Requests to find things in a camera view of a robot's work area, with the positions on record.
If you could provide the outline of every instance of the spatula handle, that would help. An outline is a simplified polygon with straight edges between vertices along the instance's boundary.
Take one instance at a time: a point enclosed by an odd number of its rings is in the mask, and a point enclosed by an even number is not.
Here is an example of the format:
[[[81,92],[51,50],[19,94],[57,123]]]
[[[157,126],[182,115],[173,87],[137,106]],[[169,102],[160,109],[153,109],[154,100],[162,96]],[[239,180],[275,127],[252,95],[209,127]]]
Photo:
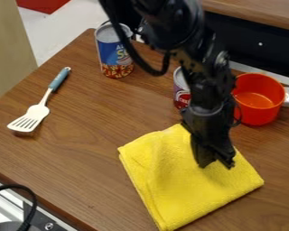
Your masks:
[[[60,73],[57,75],[57,77],[53,80],[53,82],[48,86],[48,88],[51,88],[52,91],[56,91],[63,80],[68,77],[70,74],[71,68],[63,68]]]

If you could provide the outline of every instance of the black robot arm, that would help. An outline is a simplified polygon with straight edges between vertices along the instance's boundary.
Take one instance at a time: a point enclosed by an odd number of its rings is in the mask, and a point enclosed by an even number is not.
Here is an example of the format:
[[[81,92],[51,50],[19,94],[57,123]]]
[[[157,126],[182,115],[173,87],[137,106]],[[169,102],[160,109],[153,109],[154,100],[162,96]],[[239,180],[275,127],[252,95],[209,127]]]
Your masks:
[[[235,149],[229,139],[235,100],[231,90],[235,77],[230,73],[228,53],[215,32],[204,22],[196,0],[125,0],[143,16],[139,33],[145,43],[164,53],[163,67],[150,67],[136,52],[119,26],[116,0],[100,0],[111,23],[133,60],[154,76],[163,75],[169,59],[179,61],[191,90],[191,102],[181,111],[184,127],[191,133],[191,147],[202,167],[220,160],[234,166]]]

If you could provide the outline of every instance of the food can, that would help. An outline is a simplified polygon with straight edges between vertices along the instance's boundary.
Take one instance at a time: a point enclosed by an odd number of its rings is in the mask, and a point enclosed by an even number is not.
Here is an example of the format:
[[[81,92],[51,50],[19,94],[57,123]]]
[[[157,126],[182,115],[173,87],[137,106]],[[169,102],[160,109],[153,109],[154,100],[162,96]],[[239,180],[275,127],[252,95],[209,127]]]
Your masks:
[[[128,26],[121,24],[126,36],[131,38],[133,33]],[[100,68],[103,74],[112,79],[129,75],[134,69],[134,63],[117,37],[111,24],[100,26],[95,31],[98,46]]]
[[[179,67],[173,73],[173,103],[178,109],[182,109],[187,107],[190,101],[190,88],[184,79],[182,68]]]

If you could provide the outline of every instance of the white spatula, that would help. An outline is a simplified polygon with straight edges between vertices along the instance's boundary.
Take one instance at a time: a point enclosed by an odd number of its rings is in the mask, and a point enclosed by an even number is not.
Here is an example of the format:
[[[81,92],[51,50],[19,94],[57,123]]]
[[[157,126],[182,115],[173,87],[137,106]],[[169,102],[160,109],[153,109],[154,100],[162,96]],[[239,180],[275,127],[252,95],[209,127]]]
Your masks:
[[[7,127],[17,132],[30,133],[46,117],[50,110],[46,106],[47,99],[51,92],[56,91],[63,80],[68,77],[71,68],[64,68],[48,86],[48,89],[38,105],[30,106],[26,114],[15,119]]]

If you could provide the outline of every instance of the yellow cloth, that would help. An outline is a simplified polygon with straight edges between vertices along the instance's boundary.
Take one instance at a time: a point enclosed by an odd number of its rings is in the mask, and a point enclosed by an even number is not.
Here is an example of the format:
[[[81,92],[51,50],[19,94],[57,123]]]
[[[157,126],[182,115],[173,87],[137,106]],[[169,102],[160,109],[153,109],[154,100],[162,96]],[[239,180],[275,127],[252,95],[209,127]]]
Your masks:
[[[264,184],[239,152],[231,170],[219,161],[200,168],[190,134],[181,125],[144,135],[118,150],[160,230],[184,226]]]

